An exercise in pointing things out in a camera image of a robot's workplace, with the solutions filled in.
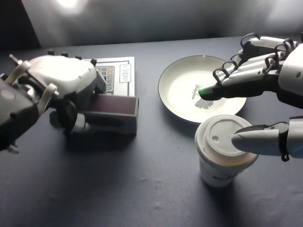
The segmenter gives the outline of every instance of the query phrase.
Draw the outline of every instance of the dark tabletop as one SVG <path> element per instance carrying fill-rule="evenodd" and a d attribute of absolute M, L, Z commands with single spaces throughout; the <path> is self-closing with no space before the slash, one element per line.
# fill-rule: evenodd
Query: dark tabletop
<path fill-rule="evenodd" d="M 45 113 L 17 140 L 20 153 L 0 152 L 0 227 L 285 227 L 303 223 L 303 161 L 259 157 L 225 189 L 206 186 L 194 145 L 197 125 L 161 103 L 158 80 L 191 55 L 228 60 L 240 37 L 54 48 L 83 58 L 135 57 L 140 98 L 135 138 L 100 134 L 66 140 Z M 0 71 L 46 49 L 0 53 Z M 302 115 L 275 94 L 248 98 L 239 116 L 273 124 Z"/>

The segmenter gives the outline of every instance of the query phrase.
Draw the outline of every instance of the plate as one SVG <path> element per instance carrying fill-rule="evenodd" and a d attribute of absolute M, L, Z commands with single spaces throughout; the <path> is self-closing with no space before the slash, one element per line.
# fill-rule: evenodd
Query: plate
<path fill-rule="evenodd" d="M 205 55 L 190 56 L 172 63 L 159 79 L 161 101 L 174 115 L 192 123 L 202 123 L 218 114 L 236 114 L 244 106 L 246 98 L 205 101 L 198 94 L 200 88 L 216 83 L 213 71 L 223 63 L 222 59 Z"/>

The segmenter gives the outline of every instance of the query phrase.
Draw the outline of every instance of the bright light spot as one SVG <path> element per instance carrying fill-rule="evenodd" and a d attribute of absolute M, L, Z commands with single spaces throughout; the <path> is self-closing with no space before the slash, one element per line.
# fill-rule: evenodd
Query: bright light spot
<path fill-rule="evenodd" d="M 74 8 L 77 5 L 78 0 L 57 0 L 61 6 L 66 8 Z"/>

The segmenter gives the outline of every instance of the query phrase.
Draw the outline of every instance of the paper cup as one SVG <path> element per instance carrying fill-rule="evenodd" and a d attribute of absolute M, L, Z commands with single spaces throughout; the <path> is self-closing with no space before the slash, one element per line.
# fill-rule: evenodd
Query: paper cup
<path fill-rule="evenodd" d="M 233 134 L 251 124 L 235 115 L 208 118 L 197 129 L 195 144 L 200 155 L 202 179 L 210 186 L 227 186 L 236 175 L 251 166 L 258 155 L 232 145 Z"/>

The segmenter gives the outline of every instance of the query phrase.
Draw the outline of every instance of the cup lid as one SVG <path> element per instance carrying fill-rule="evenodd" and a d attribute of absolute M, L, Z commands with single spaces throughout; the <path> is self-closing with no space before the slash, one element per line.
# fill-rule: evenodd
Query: cup lid
<path fill-rule="evenodd" d="M 251 124 L 236 115 L 218 115 L 207 119 L 196 132 L 195 141 L 200 156 L 212 165 L 250 166 L 258 157 L 236 149 L 233 134 Z"/>

